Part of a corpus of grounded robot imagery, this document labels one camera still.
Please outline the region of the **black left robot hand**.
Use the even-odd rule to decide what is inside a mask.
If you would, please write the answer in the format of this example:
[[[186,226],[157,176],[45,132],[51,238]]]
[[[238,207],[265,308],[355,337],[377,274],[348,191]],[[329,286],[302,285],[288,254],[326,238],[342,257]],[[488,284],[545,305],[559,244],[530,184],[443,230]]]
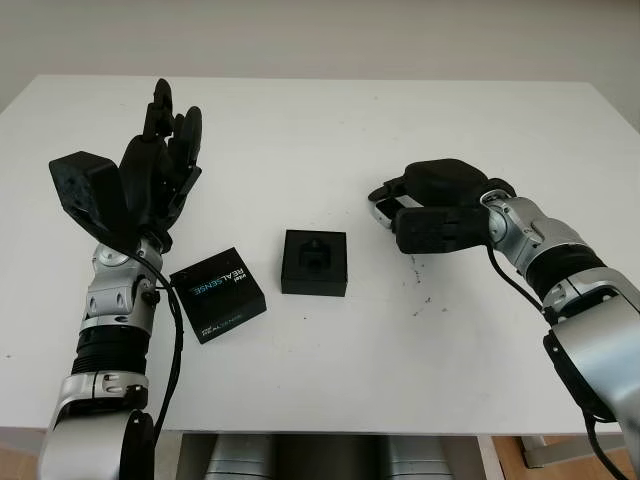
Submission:
[[[159,79],[142,133],[129,142],[119,174],[137,233],[162,254],[172,247],[169,230],[202,173],[197,165],[201,137],[201,110],[192,106],[174,114],[171,87]]]

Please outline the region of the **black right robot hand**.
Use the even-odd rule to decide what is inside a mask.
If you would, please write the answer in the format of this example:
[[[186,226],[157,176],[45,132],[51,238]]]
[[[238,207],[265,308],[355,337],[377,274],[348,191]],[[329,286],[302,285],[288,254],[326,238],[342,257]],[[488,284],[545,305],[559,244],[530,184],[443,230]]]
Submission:
[[[459,159],[445,158],[409,164],[404,173],[387,180],[368,195],[370,202],[409,196],[425,207],[475,206],[480,197],[501,190],[515,197],[505,180],[489,178],[478,168]]]

